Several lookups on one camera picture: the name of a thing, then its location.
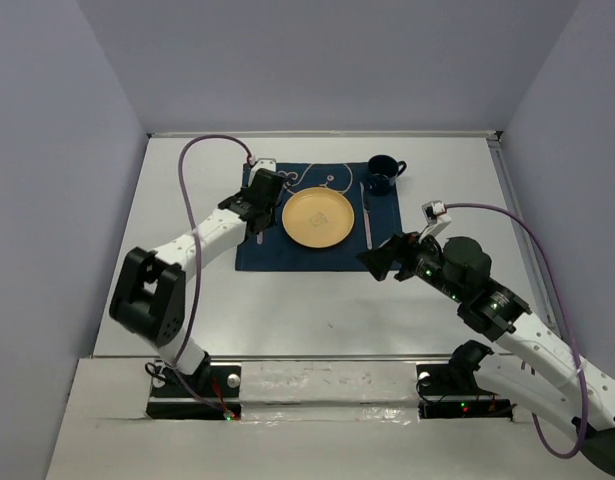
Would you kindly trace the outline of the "dark blue cup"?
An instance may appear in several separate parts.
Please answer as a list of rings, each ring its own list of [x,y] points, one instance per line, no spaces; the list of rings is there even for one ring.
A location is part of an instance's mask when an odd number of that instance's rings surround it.
[[[405,161],[396,160],[388,155],[381,154],[371,157],[367,162],[366,188],[373,195],[388,195],[394,189],[396,180],[407,167]]]

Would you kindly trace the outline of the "dark blue cloth placemat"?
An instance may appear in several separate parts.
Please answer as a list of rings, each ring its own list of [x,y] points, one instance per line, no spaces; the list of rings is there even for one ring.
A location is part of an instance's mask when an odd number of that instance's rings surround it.
[[[239,272],[356,272],[364,267],[356,255],[367,249],[360,183],[365,183],[365,162],[308,164],[279,163],[276,170],[289,179],[287,191],[276,209],[276,224],[264,231],[262,245],[256,237],[237,247],[235,269]],[[312,249],[294,242],[282,226],[282,209],[294,194],[311,187],[324,187],[344,195],[355,213],[351,234],[336,246]],[[373,245],[378,246],[402,230],[397,188],[384,196],[367,192]]]

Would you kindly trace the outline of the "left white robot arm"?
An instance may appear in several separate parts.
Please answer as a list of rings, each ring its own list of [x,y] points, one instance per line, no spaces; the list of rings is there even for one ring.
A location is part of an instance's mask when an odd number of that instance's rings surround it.
[[[109,315],[155,350],[185,394],[200,394],[211,370],[209,353],[191,338],[185,319],[187,284],[220,255],[275,224],[285,180],[274,160],[260,160],[248,184],[204,221],[152,250],[135,247],[123,260]]]

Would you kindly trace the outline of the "knife with pink handle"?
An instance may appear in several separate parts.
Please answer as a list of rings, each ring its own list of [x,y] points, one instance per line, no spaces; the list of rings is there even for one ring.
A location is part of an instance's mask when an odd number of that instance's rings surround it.
[[[363,211],[363,222],[364,222],[364,230],[365,230],[365,240],[366,247],[368,250],[373,248],[373,239],[371,233],[371,222],[370,222],[370,205],[369,199],[367,196],[367,191],[364,183],[361,181],[360,183],[360,196],[362,201],[362,211]]]

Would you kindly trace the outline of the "yellow plate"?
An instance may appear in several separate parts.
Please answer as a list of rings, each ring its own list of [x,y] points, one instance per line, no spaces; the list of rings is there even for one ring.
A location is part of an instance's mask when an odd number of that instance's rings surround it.
[[[286,201],[281,220],[285,232],[297,244],[325,249],[338,245],[351,234],[355,213],[344,195],[312,187]]]

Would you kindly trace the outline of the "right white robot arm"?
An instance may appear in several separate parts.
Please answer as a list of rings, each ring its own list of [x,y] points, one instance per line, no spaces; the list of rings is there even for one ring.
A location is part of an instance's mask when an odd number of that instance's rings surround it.
[[[471,341],[463,358],[447,368],[455,390],[478,386],[516,401],[615,477],[615,379],[576,357],[526,301],[492,279],[491,258],[476,240],[459,236],[439,245],[431,236],[400,233],[356,257],[378,281],[398,264],[396,280],[420,278],[457,303],[457,315],[469,328],[526,365],[521,369]]]

